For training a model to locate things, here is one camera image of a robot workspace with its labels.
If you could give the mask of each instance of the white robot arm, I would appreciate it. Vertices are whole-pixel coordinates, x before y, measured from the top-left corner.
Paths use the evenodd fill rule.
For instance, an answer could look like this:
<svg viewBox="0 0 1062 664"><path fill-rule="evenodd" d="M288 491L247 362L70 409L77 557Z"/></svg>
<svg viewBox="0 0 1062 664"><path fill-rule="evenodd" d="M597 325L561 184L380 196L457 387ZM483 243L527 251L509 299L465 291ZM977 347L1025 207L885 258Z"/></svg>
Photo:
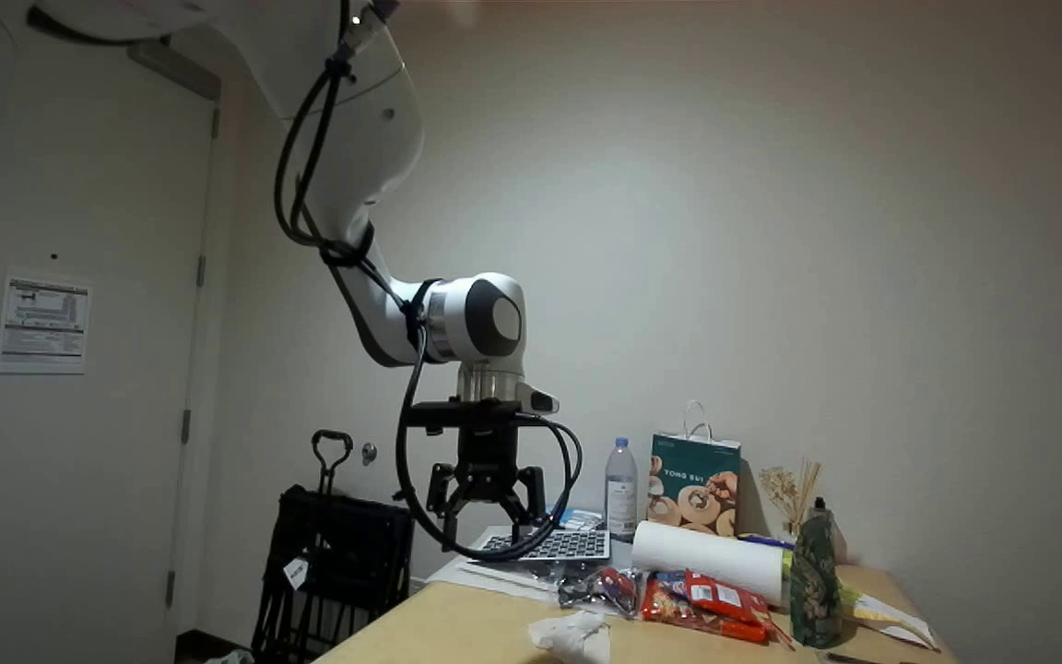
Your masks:
<svg viewBox="0 0 1062 664"><path fill-rule="evenodd" d="M409 387L398 421L402 498L446 550L516 557L549 531L538 468L516 468L516 432L549 428L561 443L561 428L538 417L553 409L553 398L524 384L524 291L513 277L479 273L413 284L395 280L380 262L372 203L409 173L420 144L413 85L384 30L391 11L395 0L376 0L358 18L347 15L343 41L284 140L277 218L295 243L325 258L354 310L365 350L380 365L461 362L457 398L413 406ZM461 435L457 465L431 468L428 509L443 524L413 494L406 428L457 428ZM561 450L568 480L557 509L579 476L564 443ZM498 502L516 528L546 528L509 553L476 553L457 542L457 513L468 502Z"/></svg>

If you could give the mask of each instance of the wooden table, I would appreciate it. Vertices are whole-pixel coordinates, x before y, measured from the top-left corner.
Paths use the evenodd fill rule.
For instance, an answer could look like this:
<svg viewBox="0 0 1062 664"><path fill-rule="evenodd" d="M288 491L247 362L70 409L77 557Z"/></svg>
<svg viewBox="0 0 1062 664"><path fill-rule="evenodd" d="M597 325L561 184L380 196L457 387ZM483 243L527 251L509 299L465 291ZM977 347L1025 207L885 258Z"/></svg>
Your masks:
<svg viewBox="0 0 1062 664"><path fill-rule="evenodd" d="M867 590L896 609L907 609L907 598L900 587L874 568L841 568L841 579L848 579L856 590ZM431 583L354 638L347 638L339 649L325 653L317 664L549 664L542 649L531 646L527 627L535 620L561 616L561 609L542 601L524 601L494 590L472 590L454 583ZM833 653L848 653L870 664L951 664L955 657L948 649L918 649L892 642L874 631L856 631L844 646ZM797 646L789 653L785 646L749 646L734 638L697 634L682 627L664 623L612 623L612 664L708 664L708 660L756 660L756 664L819 664L826 660L819 649Z"/></svg>

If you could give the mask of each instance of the white wall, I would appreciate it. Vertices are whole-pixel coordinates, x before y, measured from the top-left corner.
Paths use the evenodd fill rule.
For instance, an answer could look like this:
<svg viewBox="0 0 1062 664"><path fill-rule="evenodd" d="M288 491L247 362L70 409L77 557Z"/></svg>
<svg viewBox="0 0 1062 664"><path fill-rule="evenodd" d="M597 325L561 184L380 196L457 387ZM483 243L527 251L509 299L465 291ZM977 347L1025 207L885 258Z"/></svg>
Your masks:
<svg viewBox="0 0 1062 664"><path fill-rule="evenodd" d="M380 247L524 280L579 502L612 435L704 402L756 468L822 461L852 550L966 660L1062 660L1062 4L406 7L398 41L428 144ZM243 136L203 583L232 638L310 432L387 446L406 380L273 229L277 125ZM339 483L387 498L391 454Z"/></svg>
<svg viewBox="0 0 1062 664"><path fill-rule="evenodd" d="M166 660L214 103L118 48L18 33L0 306L92 288L85 373L0 376L0 660Z"/></svg>

